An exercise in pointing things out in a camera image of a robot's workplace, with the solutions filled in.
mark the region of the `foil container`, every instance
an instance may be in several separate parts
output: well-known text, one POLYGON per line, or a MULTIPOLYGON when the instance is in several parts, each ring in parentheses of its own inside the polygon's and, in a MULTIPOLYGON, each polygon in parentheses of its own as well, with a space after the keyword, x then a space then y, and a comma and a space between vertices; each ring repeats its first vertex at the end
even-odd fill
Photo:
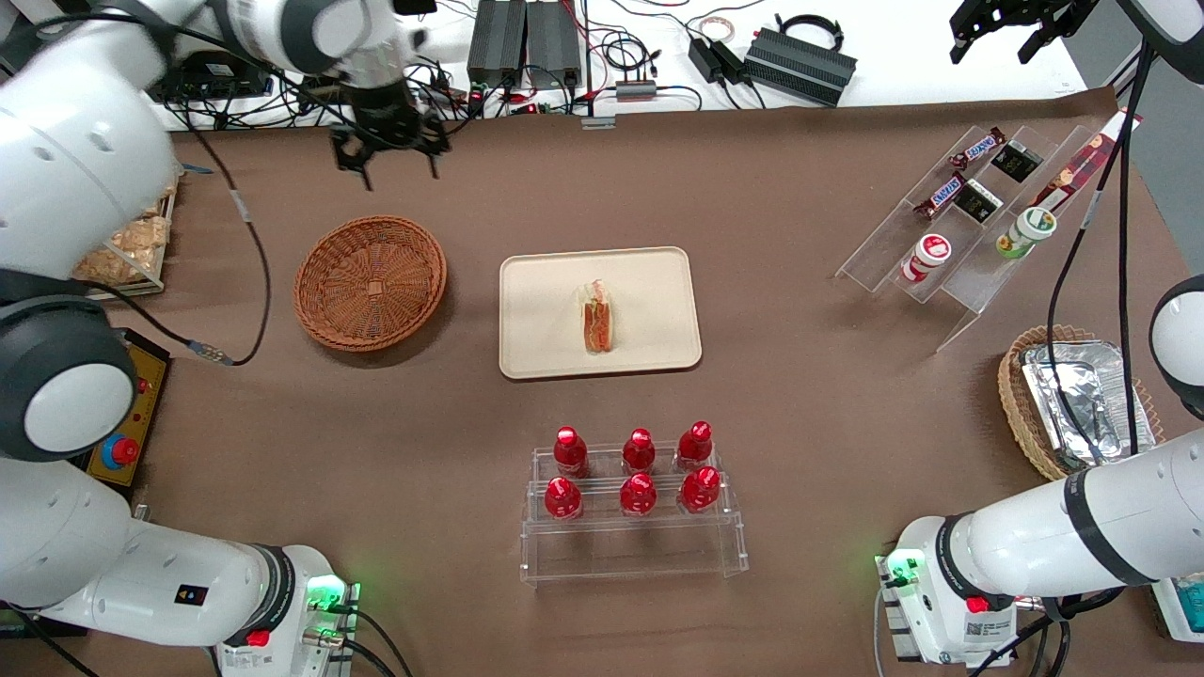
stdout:
MULTIPOLYGON (((1020 353, 1021 371, 1054 452, 1070 469, 1092 467, 1132 455, 1120 348, 1106 341, 1066 341, 1054 343, 1054 354, 1062 390, 1087 438, 1079 435, 1058 400, 1045 346, 1020 353)), ((1145 451, 1157 441, 1135 390, 1133 401, 1137 404, 1138 449, 1145 451)))

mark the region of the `beige tray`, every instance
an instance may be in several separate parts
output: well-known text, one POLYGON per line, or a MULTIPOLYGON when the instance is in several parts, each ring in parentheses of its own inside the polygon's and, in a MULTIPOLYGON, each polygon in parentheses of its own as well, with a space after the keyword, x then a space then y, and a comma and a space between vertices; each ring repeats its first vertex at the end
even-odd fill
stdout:
POLYGON ((510 257, 497 363, 514 379, 686 369, 702 359, 690 259, 677 247, 510 257), (614 349, 585 351, 580 285, 606 282, 614 349))

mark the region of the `white table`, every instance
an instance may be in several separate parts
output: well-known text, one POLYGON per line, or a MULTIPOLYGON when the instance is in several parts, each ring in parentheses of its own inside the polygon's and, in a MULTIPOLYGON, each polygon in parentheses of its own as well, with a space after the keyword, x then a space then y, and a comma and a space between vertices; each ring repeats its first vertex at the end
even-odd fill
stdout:
MULTIPOLYGON (((476 0, 467 1, 476 5, 476 0)), ((582 16, 582 0, 576 1, 578 16, 582 16)), ((672 12, 683 20, 716 7, 738 5, 731 0, 690 0, 683 7, 665 8, 641 0, 618 1, 635 12, 672 12)), ((775 28, 774 12, 780 13, 783 19, 807 12, 839 22, 845 34, 842 52, 858 60, 857 72, 845 89, 840 106, 1049 99, 1086 89, 1061 40, 1041 49, 1027 65, 1020 64, 1016 52, 1032 33, 1029 27, 1007 28, 979 40, 966 59, 955 66, 949 60, 949 49, 952 47, 949 18, 958 5, 960 0, 810 0, 803 6, 790 0, 765 0, 745 10, 722 11, 718 14, 736 27, 736 35, 727 46, 738 57, 744 55, 755 30, 775 28)), ((615 0, 589 0, 589 18, 591 22, 626 27, 649 51, 661 49, 662 54, 656 59, 657 84, 684 84, 697 89, 703 96, 706 110, 732 107, 719 86, 706 84, 690 63, 686 54, 690 39, 677 22, 662 17, 631 16, 615 0)), ((473 22, 442 7, 420 22, 414 17, 401 20, 407 30, 421 28, 427 31, 427 42, 423 46, 421 54, 439 60, 453 73, 453 87, 467 89, 465 60, 473 22)), ((831 42, 825 31, 813 27, 792 28, 790 35, 824 46, 831 42)), ((602 36, 601 31, 591 33, 591 41, 596 43, 602 36)), ((594 59, 592 70, 594 87, 598 88, 603 77, 601 59, 594 59)), ((615 75, 610 73, 609 84, 614 83, 615 75)), ((759 89, 769 107, 814 106, 768 87, 761 86, 759 89)), ((748 87, 731 87, 731 92, 742 107, 759 106, 748 87)), ((578 94, 583 93, 584 84, 578 88, 578 94)), ((231 111, 253 110, 267 100, 268 98, 237 100, 231 111)), ((563 95, 559 90, 543 92, 537 100, 560 105, 563 95)), ((661 95, 651 101, 625 104, 619 104, 613 95, 608 95, 597 101, 595 114, 692 110, 695 105, 696 99, 689 92, 673 92, 672 96, 661 95)), ((490 106, 486 114, 491 116, 495 110, 495 106, 490 106)), ((169 129, 182 129, 170 113, 161 108, 159 113, 169 129)), ((278 114, 279 111, 275 114, 264 113, 262 119, 248 118, 247 122, 267 123, 278 114)), ((299 124, 312 124, 315 118, 317 113, 313 113, 299 124)), ((323 122, 330 122, 330 116, 326 114, 323 122)))

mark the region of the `red emergency stop button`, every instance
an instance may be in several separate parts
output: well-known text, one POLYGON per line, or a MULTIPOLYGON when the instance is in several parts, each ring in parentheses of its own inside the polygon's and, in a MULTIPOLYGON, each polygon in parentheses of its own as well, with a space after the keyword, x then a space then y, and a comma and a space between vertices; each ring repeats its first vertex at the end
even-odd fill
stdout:
POLYGON ((129 437, 123 437, 113 445, 112 457, 118 465, 130 465, 138 458, 138 443, 129 437))
POLYGON ((247 646, 248 647, 266 647, 267 640, 271 638, 271 634, 267 630, 252 630, 247 632, 247 646))

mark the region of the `power adapter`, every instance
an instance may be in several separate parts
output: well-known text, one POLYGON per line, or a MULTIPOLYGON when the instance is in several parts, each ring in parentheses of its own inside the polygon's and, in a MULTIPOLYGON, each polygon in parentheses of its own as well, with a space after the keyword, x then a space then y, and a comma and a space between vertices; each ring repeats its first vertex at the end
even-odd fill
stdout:
POLYGON ((707 84, 719 82, 719 78, 724 77, 722 64, 719 63, 715 53, 710 51, 710 47, 701 37, 695 37, 690 41, 690 61, 694 63, 694 67, 698 69, 707 84))
POLYGON ((744 69, 744 61, 733 54, 726 45, 719 42, 718 40, 712 42, 710 53, 714 54, 715 60, 719 61, 719 67, 721 69, 724 77, 727 78, 727 82, 732 84, 751 82, 751 78, 748 76, 748 71, 744 69))

